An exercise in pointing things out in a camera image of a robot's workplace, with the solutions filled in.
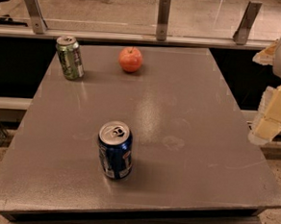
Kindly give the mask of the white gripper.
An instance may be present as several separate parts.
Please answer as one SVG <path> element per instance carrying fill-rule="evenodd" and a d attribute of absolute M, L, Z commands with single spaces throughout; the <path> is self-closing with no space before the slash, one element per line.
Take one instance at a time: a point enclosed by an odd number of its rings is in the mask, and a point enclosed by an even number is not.
<path fill-rule="evenodd" d="M 252 61 L 261 65 L 273 65 L 273 73 L 281 78 L 281 38 L 270 44 Z M 255 145 L 266 145 L 281 133 L 281 85 L 267 87 L 264 91 L 259 109 L 251 123 L 248 140 Z"/>

